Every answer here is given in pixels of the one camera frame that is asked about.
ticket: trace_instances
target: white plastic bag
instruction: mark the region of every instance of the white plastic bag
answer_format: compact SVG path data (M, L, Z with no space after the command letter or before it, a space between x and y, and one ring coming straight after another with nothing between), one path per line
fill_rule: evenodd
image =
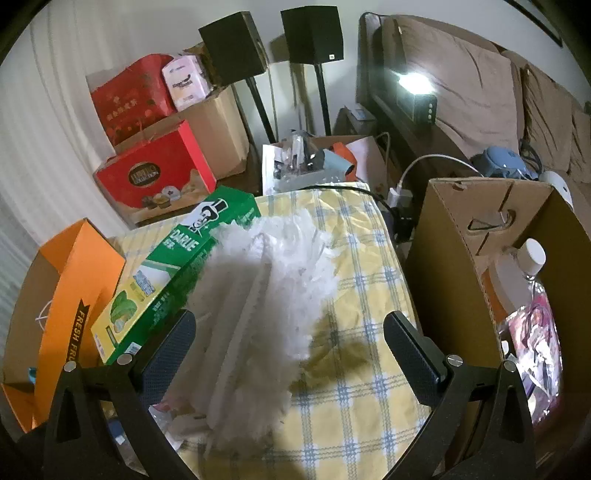
M196 340L164 401L180 411L169 429L207 437L208 448L251 451L290 405L309 356L311 330L336 292L330 234L307 210L220 225L187 308Z

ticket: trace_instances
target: brown couch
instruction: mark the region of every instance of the brown couch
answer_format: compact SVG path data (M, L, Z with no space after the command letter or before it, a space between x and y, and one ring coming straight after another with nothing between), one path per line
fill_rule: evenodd
M362 18L362 28L366 31L368 42L365 50L365 61L368 64L368 71L370 72L370 78L367 80L367 88L369 90L367 103L370 105L372 113L382 123L389 123L390 128L388 128L388 125L383 125L383 127L394 130L395 152L401 159L403 167L413 157L418 157L426 153L442 153L465 160L474 152L479 149L482 151L490 145L502 145L512 150L517 150L515 142L524 137L529 138L533 133L535 138L531 141L532 145L536 147L536 150L539 147L540 151L538 153L542 157L544 166L549 170L557 171L567 182L573 197L574 211L587 233L591 236L591 183L588 183L591 182L591 156L589 155L591 153L591 137L584 139L589 143L589 148L583 149L583 155L581 155L580 151L578 152L579 157L582 156L582 158L579 158L577 168L577 165L573 164L570 158L576 155L574 153L569 155L571 144L572 149L575 150L575 140L571 141L569 139L568 145L561 145L560 142L558 142L559 145L553 145L556 143L556 139L551 138L553 133L545 131L544 125L540 127L541 131L539 128L540 124L544 124L548 119L535 117L540 113L540 110L545 111L547 116L550 117L551 123L552 118L556 116L555 112L562 111L562 113L565 113L566 111L566 114L568 114L572 110L573 112L577 112L579 118L583 116L583 119L589 122L588 117L585 119L580 105L564 88L552 82L549 77L536 69L535 66L528 64L526 59L523 59L516 53L506 50L470 31L443 22L408 15L385 17L366 14ZM439 34L437 31L443 32L444 35L433 38L434 35ZM409 48L407 44L405 50L402 40L403 33L406 35L406 40L409 37L414 37L413 41L416 41L416 37L418 36L421 40L427 37L427 41L423 41L416 48ZM446 41L449 43L446 45L448 50L438 51L438 48L442 48L441 43ZM459 56L454 56L453 53L448 57L438 56L441 52L453 51L456 46L458 46L460 51ZM427 48L434 50L431 58L430 52L426 51ZM467 63L462 63L462 53L466 54ZM474 132L470 131L470 125L460 122L457 125L450 126L449 119L451 117L453 123L465 116L465 110L463 111L462 109L467 108L466 104L468 104L468 107L473 105L477 108L482 103L482 99L479 97L471 99L470 92L466 94L469 98L467 100L462 98L460 103L446 103L446 99L440 99L438 93L437 125L427 132L415 129L411 122L401 118L400 111L397 111L392 94L392 83L388 82L387 78L385 78L386 73L384 75L375 74L375 72L389 72L392 70L404 72L407 68L409 70L415 70L417 66L420 69L422 66L421 60L409 58L413 56L419 57L421 60L426 59L424 63L428 63L429 66L435 65L436 69L437 66L447 61L447 58L451 58L454 62L457 62L459 66L456 70L459 70L461 74L454 75L457 72L447 72L447 78L442 80L442 82L446 83L444 93L452 91L452 96L454 97L464 96L464 88L469 89L470 84L465 83L461 85L461 82L464 78L469 80L470 75L472 75L472 78L477 78L476 81L480 81L483 84L483 89L489 89L489 94L495 100L493 102L495 105L489 105L487 113L498 112L498 115L506 115L509 102L499 93L500 90L494 90L496 88L494 83L497 79L501 79L501 82L503 79L507 80L509 76L510 87L505 85L505 90L507 88L512 90L511 108L515 109L517 113L517 123L513 123L516 129L515 135L511 135L511 139L506 138L506 135L503 136L498 132L502 130L502 125L495 125L494 118L486 118L485 115L480 115L480 119L485 122L485 125L484 127L475 126L474 129L490 130L496 132L496 134L492 137L477 138L472 142L466 142L466 137L474 136ZM476 70L472 68L470 62L477 64ZM493 80L489 81L489 85L486 84L486 79L483 80L482 78L483 71L493 78ZM549 89L546 97L544 95L540 97L540 92L533 91L540 87L543 82L532 82L531 77L527 77L532 72L536 80L539 77L546 82L547 85L545 88ZM532 96L535 97L536 95L536 101L538 103L541 102L542 105L532 106ZM442 109L445 109L447 115L445 122L439 120ZM563 137L566 138L565 135L567 135L567 132L564 131L563 133ZM554 161L552 155L557 158L560 157L560 161ZM588 171L587 174L583 175L581 173L581 166L583 170ZM469 174L469 170L462 170L461 167L441 160L426 160L423 162L423 165L417 164L416 168L419 171L419 176L423 177L423 180L437 176L464 176Z

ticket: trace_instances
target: wrapped item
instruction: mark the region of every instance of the wrapped item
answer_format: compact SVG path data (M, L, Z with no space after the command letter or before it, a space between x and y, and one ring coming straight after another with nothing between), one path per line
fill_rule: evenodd
M533 425L556 407L562 357L554 317L544 286L532 282L532 302L509 315L499 336L507 341L507 358L517 365Z
M293 218L220 225L187 308L196 340L164 402L180 411L170 433L249 453L290 405L311 329L336 292L330 235L303 210Z
M175 440L168 431L170 424L173 421L173 417L169 411L162 411L160 408L161 406L159 405L152 405L148 408L148 412L152 419L156 422L156 425L160 431L168 440L170 446L176 452L178 452L178 449L181 448L183 442L182 440ZM121 459L125 465L127 465L132 470L141 473L142 475L148 475L139 461L138 456L135 454L134 448L131 446L131 442L127 438L127 435L121 426L121 422L119 422L117 419L114 409L113 413L111 414L110 412L106 411L105 417L108 420L107 425L109 427L109 431L111 432L113 440L115 441L117 449L119 450L119 454L121 455Z
M195 55L183 55L162 69L164 81L177 111L201 102L212 91L203 67Z

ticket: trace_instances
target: white bottle cap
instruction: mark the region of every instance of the white bottle cap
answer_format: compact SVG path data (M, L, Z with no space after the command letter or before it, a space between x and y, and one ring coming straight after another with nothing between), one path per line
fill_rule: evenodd
M528 238L517 251L517 265L526 275L534 277L546 262L546 253L540 243Z

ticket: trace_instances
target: speaker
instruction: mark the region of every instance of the speaker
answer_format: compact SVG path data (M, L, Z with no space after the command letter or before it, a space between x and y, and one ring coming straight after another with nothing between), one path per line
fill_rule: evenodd
M310 65L343 60L339 10L324 5L281 11L290 61Z
M264 48L250 12L237 12L199 29L223 85L267 71Z

